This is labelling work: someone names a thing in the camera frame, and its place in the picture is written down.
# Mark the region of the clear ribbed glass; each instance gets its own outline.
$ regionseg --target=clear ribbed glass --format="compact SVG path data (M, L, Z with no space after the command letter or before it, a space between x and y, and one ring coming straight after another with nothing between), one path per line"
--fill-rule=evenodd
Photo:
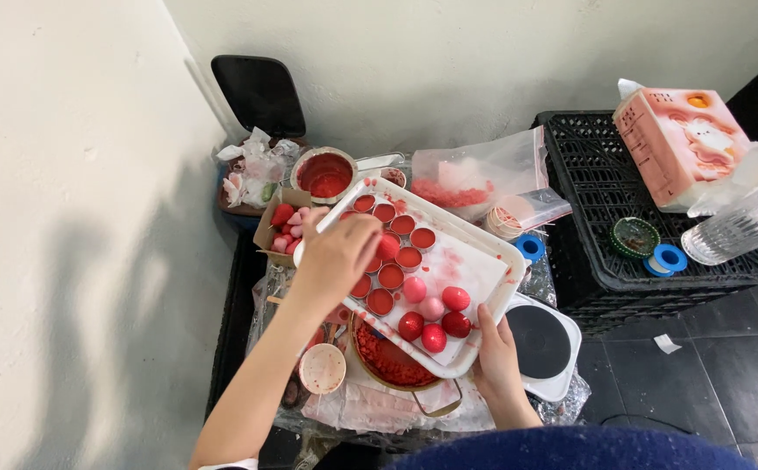
M758 248L758 191L684 232L681 245L710 266Z

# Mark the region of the roll of tape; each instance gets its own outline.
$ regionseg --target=roll of tape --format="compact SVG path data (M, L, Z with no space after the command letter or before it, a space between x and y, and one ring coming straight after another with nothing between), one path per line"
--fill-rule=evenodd
M673 245L661 243L655 247L651 256L643 260L643 265L652 274L668 278L687 268L687 255Z
M518 248L525 259L534 263L544 256L544 243L538 237L524 233L518 240L512 243Z

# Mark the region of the cartoon rabbit illustration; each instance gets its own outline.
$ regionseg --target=cartoon rabbit illustration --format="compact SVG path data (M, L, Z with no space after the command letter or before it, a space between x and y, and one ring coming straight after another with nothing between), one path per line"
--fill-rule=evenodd
M698 159L714 165L732 167L736 161L736 142L729 133L717 128L707 117L696 116L687 122L683 116L675 114L671 119L684 128L690 142L690 150Z

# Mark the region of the gray tiled floor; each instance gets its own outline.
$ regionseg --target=gray tiled floor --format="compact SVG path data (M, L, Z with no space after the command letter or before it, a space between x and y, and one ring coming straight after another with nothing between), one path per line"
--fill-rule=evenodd
M664 354L652 340L662 334L682 348ZM758 286L678 318L588 339L579 372L593 390L585 421L622 413L656 418L738 448L758 465ZM611 423L672 430L634 416Z

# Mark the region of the pink tissue box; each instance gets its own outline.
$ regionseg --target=pink tissue box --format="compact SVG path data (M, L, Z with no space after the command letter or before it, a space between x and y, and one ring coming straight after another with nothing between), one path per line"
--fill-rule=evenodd
M729 175L750 144L715 91L641 88L613 119L658 208Z

